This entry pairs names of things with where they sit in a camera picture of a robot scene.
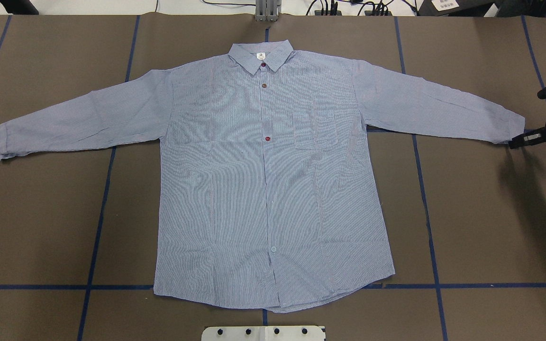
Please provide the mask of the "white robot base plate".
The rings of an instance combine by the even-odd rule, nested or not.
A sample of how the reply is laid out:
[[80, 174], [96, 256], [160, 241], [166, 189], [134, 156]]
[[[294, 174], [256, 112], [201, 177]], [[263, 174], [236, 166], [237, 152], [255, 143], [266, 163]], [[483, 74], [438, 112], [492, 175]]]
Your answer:
[[202, 341], [326, 341], [324, 326], [213, 326], [206, 328]]

